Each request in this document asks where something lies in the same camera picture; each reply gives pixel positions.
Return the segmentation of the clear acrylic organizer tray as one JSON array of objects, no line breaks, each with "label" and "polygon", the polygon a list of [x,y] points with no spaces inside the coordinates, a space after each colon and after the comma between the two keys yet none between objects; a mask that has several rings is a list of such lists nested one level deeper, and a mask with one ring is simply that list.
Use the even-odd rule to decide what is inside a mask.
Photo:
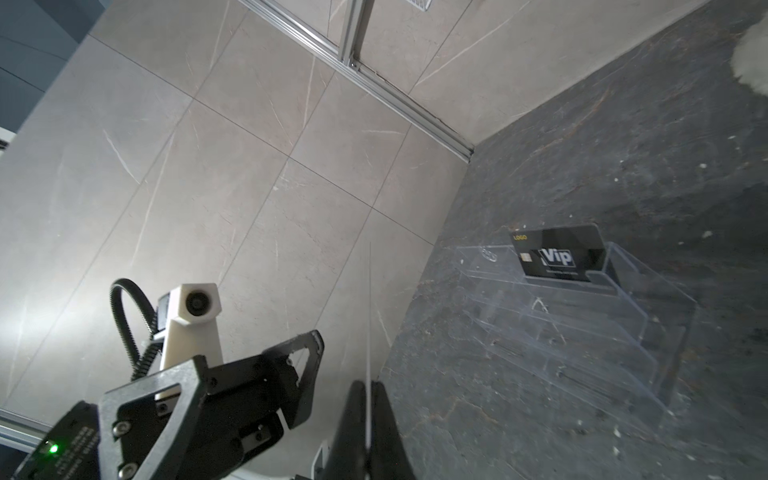
[{"label": "clear acrylic organizer tray", "polygon": [[629,252],[608,244],[583,282],[525,275],[512,246],[458,247],[453,264],[462,314],[489,353],[638,430],[672,417],[699,306]]}]

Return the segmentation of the white teddy bear orange shirt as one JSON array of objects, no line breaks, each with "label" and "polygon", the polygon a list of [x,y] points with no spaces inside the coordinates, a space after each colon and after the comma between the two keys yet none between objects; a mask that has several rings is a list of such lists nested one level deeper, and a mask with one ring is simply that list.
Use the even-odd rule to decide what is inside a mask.
[{"label": "white teddy bear orange shirt", "polygon": [[749,27],[738,41],[731,58],[733,76],[756,94],[768,95],[767,16]]}]

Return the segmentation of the black VIP credit card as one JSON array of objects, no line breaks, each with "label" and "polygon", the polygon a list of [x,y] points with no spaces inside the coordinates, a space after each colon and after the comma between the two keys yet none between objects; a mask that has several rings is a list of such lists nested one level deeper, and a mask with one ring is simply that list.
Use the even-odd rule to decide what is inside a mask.
[{"label": "black VIP credit card", "polygon": [[522,230],[510,234],[524,274],[532,278],[589,282],[601,270],[607,248],[594,223]]}]

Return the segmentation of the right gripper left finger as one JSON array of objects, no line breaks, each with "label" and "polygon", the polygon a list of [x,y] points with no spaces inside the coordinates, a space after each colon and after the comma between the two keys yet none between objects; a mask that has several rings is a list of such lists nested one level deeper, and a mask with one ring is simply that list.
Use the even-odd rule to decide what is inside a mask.
[{"label": "right gripper left finger", "polygon": [[321,479],[363,480],[367,477],[367,420],[366,384],[356,380],[349,389]]}]

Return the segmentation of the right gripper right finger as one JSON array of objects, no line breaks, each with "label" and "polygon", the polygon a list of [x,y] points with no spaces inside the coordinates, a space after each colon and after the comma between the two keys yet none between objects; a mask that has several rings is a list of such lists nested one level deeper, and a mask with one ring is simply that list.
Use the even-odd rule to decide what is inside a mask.
[{"label": "right gripper right finger", "polygon": [[371,445],[368,473],[373,480],[415,480],[382,382],[371,385]]}]

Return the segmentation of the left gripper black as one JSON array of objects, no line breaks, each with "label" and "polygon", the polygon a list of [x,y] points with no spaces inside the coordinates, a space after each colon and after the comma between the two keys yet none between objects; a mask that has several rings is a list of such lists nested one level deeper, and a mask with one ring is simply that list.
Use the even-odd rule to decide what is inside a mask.
[{"label": "left gripper black", "polygon": [[104,394],[103,479],[222,479],[311,416],[318,330],[217,367],[197,355]]}]

